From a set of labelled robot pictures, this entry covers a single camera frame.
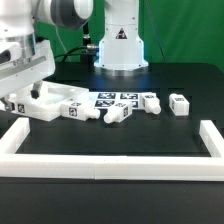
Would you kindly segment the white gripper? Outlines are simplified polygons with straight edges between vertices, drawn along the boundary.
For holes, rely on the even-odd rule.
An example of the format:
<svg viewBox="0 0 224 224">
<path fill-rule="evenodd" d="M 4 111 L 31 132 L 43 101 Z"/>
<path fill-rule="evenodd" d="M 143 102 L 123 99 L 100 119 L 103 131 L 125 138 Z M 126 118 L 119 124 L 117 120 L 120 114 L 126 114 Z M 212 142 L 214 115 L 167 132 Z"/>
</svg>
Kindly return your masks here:
<svg viewBox="0 0 224 224">
<path fill-rule="evenodd" d="M 10 102 L 5 96 L 33 83 L 31 97 L 39 98 L 42 88 L 41 80 L 52 75 L 54 71 L 55 62 L 48 40 L 36 45 L 36 55 L 31 60 L 21 64 L 0 65 L 0 101 L 5 110 L 10 111 Z"/>
</svg>

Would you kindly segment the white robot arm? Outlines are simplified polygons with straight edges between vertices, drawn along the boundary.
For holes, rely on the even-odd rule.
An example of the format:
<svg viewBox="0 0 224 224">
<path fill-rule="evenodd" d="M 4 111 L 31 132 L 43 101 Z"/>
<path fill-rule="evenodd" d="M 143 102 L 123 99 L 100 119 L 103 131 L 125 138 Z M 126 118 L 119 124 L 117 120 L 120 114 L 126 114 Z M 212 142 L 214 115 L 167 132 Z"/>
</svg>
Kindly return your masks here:
<svg viewBox="0 0 224 224">
<path fill-rule="evenodd" d="M 94 0 L 0 0 L 0 102 L 32 85 L 39 95 L 42 79 L 55 71 L 48 40 L 35 35 L 38 21 L 76 30 L 87 24 Z M 138 34 L 139 0 L 104 0 L 105 34 L 99 42 L 98 68 L 132 71 L 148 65 Z"/>
</svg>

